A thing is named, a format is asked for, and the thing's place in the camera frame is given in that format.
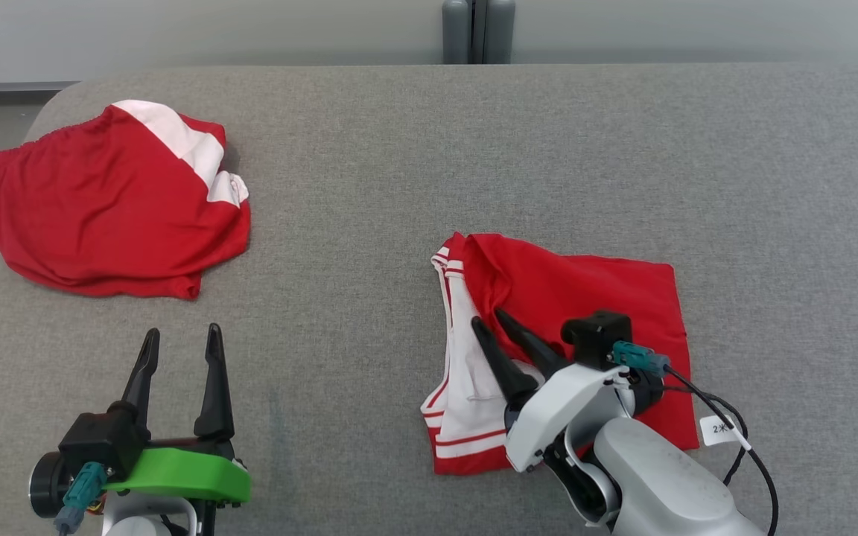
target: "white panel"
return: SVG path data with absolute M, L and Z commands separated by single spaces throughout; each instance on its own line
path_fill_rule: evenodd
M 0 0 L 0 83 L 183 65 L 442 61 L 437 0 Z
M 858 0 L 517 0 L 512 63 L 858 60 Z

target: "gray tabletop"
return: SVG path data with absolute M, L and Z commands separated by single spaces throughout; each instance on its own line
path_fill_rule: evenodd
M 190 433 L 208 322 L 253 477 L 218 534 L 585 533 L 544 469 L 432 473 L 429 257 L 455 230 L 674 265 L 694 380 L 748 419 L 778 533 L 858 534 L 858 67 L 153 71 L 67 89 L 28 139 L 125 98 L 225 125 L 252 243 L 195 302 L 60 294 L 0 257 L 0 534 L 51 529 L 28 471 L 120 396 L 149 327 L 150 428 Z M 722 474 L 735 451 L 693 455 Z M 766 528 L 756 468 L 732 489 Z

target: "folded clothing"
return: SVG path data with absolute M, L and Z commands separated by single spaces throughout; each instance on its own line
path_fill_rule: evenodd
M 438 474 L 469 475 L 509 468 L 505 457 L 504 397 L 470 326 L 473 316 L 525 373 L 541 375 L 495 319 L 504 309 L 571 360 L 561 338 L 565 320 L 599 309 L 630 316 L 637 344 L 670 357 L 690 372 L 687 334 L 670 265 L 601 258 L 562 257 L 500 234 L 454 234 L 432 257 L 446 304 L 447 336 L 442 383 L 422 404 Z M 699 446 L 689 394 L 665 392 L 639 416 L 681 449 Z
M 15 272 L 86 296 L 195 299 L 241 254 L 248 190 L 221 170 L 217 124 L 124 100 L 0 152 L 0 251 Z

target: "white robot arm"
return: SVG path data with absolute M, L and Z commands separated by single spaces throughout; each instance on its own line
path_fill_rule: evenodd
M 736 509 L 724 482 L 632 418 L 660 399 L 663 381 L 612 359 L 614 343 L 630 342 L 627 316 L 598 312 L 566 323 L 562 336 L 575 344 L 575 363 L 507 313 L 497 318 L 546 377 L 534 388 L 481 319 L 473 320 L 505 394 L 505 451 L 516 471 L 544 462 L 586 525 L 607 527 L 613 536 L 765 534 Z M 638 381 L 657 384 L 632 390 Z

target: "teal connector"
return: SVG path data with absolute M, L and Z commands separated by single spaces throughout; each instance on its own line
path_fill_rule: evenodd
M 611 362 L 629 366 L 631 369 L 644 370 L 657 377 L 664 377 L 664 367 L 670 364 L 670 359 L 667 356 L 655 354 L 650 348 L 619 340 L 611 347 Z
M 74 534 L 78 530 L 82 519 L 85 519 L 85 510 L 91 503 L 98 501 L 101 489 L 105 488 L 107 482 L 108 474 L 98 462 L 88 462 L 78 471 L 78 476 L 62 499 L 65 505 L 55 516 L 54 525 L 59 536 Z

